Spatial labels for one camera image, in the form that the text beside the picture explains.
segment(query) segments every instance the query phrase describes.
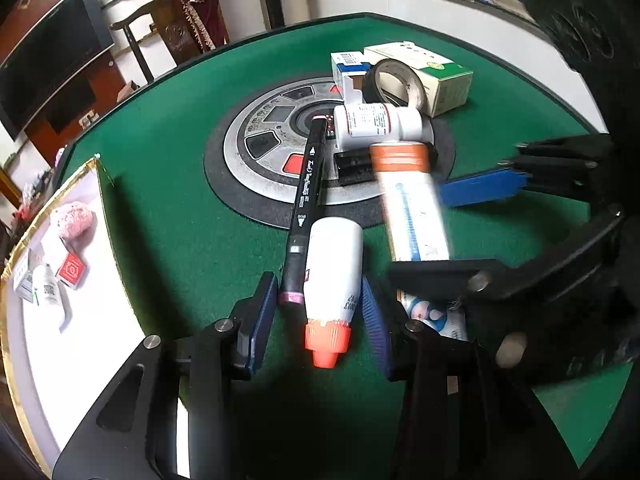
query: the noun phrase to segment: black tape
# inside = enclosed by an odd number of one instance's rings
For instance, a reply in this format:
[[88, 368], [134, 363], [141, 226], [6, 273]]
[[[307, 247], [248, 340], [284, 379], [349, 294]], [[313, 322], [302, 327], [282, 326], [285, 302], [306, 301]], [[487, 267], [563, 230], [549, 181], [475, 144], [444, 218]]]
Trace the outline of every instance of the black tape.
[[362, 98], [366, 103], [394, 104], [382, 90], [380, 74], [391, 74], [404, 86], [409, 96], [408, 106], [422, 110], [427, 102], [422, 81], [414, 69], [397, 59], [383, 59], [372, 66], [362, 80]]

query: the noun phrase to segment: white box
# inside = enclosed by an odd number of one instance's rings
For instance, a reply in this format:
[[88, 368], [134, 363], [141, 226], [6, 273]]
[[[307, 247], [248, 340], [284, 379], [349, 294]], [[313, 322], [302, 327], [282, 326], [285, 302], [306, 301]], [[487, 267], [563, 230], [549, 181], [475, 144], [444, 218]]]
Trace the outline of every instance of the white box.
[[33, 303], [33, 290], [31, 288], [31, 276], [36, 267], [36, 256], [30, 248], [24, 251], [13, 272], [14, 292], [24, 300]]
[[362, 104], [362, 78], [369, 68], [361, 52], [332, 52], [331, 72], [344, 104]]
[[[473, 71], [411, 41], [367, 46], [364, 49], [364, 57], [372, 65], [391, 58], [413, 68], [427, 94], [427, 102], [421, 111], [429, 117], [435, 117], [466, 103]], [[389, 74], [381, 74], [380, 82], [382, 88], [391, 95], [404, 101], [408, 100], [406, 91], [398, 79]]]

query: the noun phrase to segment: white bottle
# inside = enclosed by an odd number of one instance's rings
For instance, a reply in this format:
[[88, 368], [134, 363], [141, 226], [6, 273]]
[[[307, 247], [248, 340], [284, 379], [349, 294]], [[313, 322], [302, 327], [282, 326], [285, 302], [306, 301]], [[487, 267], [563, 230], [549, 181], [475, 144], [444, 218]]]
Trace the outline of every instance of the white bottle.
[[65, 309], [60, 298], [58, 280], [49, 264], [33, 269], [32, 283], [33, 303], [42, 309], [44, 316], [60, 327], [65, 321]]
[[362, 227], [347, 218], [317, 220], [309, 235], [303, 287], [305, 348], [313, 351], [316, 367], [333, 368], [347, 351], [361, 283]]
[[339, 105], [334, 109], [338, 150], [348, 152], [388, 140], [420, 140], [422, 117], [415, 108], [388, 103]]

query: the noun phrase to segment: orange tube cap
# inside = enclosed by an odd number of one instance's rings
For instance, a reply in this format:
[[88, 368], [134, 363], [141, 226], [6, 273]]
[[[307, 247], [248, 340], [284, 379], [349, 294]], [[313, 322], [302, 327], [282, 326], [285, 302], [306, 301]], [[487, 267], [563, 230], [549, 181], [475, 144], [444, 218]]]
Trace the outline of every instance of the orange tube cap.
[[338, 354], [349, 348], [351, 328], [342, 321], [321, 321], [310, 319], [305, 326], [305, 348], [314, 355], [317, 368], [334, 368]]

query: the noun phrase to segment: black tv screen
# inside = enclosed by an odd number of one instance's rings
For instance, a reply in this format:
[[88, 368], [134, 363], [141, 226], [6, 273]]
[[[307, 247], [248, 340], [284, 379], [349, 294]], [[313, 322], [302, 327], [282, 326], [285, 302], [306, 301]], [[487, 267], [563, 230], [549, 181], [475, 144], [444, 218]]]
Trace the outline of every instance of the black tv screen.
[[113, 44], [98, 0], [62, 0], [0, 65], [0, 122], [15, 139], [79, 70]]

